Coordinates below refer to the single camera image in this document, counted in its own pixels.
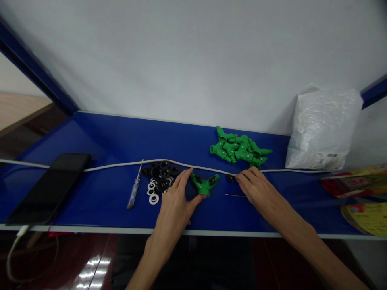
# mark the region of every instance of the yellow package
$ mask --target yellow package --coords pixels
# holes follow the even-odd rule
[[[357,230],[373,236],[387,236],[387,202],[345,205],[341,213]]]

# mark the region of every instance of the phone screen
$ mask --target phone screen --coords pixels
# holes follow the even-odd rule
[[[88,154],[62,154],[8,217],[6,225],[46,224],[83,172]]]

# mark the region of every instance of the screwdriver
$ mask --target screwdriver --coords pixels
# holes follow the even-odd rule
[[[136,200],[138,184],[140,182],[141,168],[142,168],[142,163],[141,163],[141,166],[140,166],[140,170],[138,171],[137,178],[134,181],[134,185],[133,185],[133,188],[132,188],[132,193],[130,194],[129,203],[128,203],[126,209],[131,209],[132,207],[134,207],[134,201]]]

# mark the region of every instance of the white wire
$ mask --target white wire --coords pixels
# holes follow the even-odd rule
[[[8,253],[8,256],[7,256],[7,264],[6,264],[6,267],[7,267],[7,276],[9,278],[9,280],[15,282],[15,283],[26,283],[26,282],[31,282],[37,278],[40,278],[41,276],[43,276],[44,274],[46,274],[46,272],[51,269],[51,267],[54,265],[54,263],[56,262],[56,259],[58,258],[58,253],[59,253],[59,238],[58,237],[55,237],[56,239],[56,252],[55,252],[55,256],[54,256],[54,260],[52,261],[52,264],[46,269],[44,270],[43,272],[41,272],[39,275],[35,276],[35,277],[32,277],[32,278],[29,278],[29,279],[18,279],[16,278],[13,273],[12,273],[12,266],[11,266],[11,258],[12,258],[12,254],[16,248],[16,245],[18,244],[18,242],[20,241],[20,239],[22,238],[22,236],[24,236],[24,234],[26,232],[28,232],[28,230],[30,229],[31,226],[22,226],[21,229],[19,230],[19,232],[17,233],[17,236],[16,236],[16,239],[14,240],[13,242],[13,245]]]
[[[137,165],[137,164],[144,164],[144,163],[151,163],[151,162],[160,162],[160,161],[169,161],[171,163],[180,165],[180,166],[185,166],[189,168],[196,168],[196,169],[203,169],[203,170],[208,170],[208,171],[213,171],[217,173],[223,173],[223,174],[230,174],[232,176],[235,176],[235,173],[229,173],[223,170],[218,170],[218,169],[213,169],[213,168],[208,168],[208,167],[202,167],[202,166],[195,166],[195,165],[189,165],[177,161],[173,161],[170,159],[150,159],[150,160],[144,160],[144,161],[136,161],[136,162],[125,162],[125,163],[116,163],[116,164],[109,164],[109,165],[103,165],[103,166],[98,166],[94,168],[88,168],[85,169],[85,172],[90,172],[90,171],[95,171],[95,170],[101,170],[101,169],[107,169],[111,167],[117,167],[117,166],[129,166],[129,165]],[[18,165],[26,165],[26,166],[35,166],[35,167],[40,167],[40,168],[49,168],[48,165],[42,165],[42,164],[36,164],[36,163],[29,163],[29,162],[22,162],[22,161],[14,161],[14,160],[6,160],[6,159],[0,159],[0,162],[4,163],[12,163],[12,164],[18,164]],[[298,172],[298,173],[328,173],[330,171],[326,170],[297,170],[297,169],[264,169],[261,170],[261,172]]]
[[[40,168],[47,168],[47,169],[50,168],[48,165],[29,163],[29,162],[23,162],[23,161],[15,161],[15,160],[7,160],[7,159],[0,159],[0,162],[25,165],[25,166],[33,166],[33,167],[40,167]]]

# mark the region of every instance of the wooden surface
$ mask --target wooden surface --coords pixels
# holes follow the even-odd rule
[[[40,115],[53,105],[46,97],[0,93],[0,136]]]

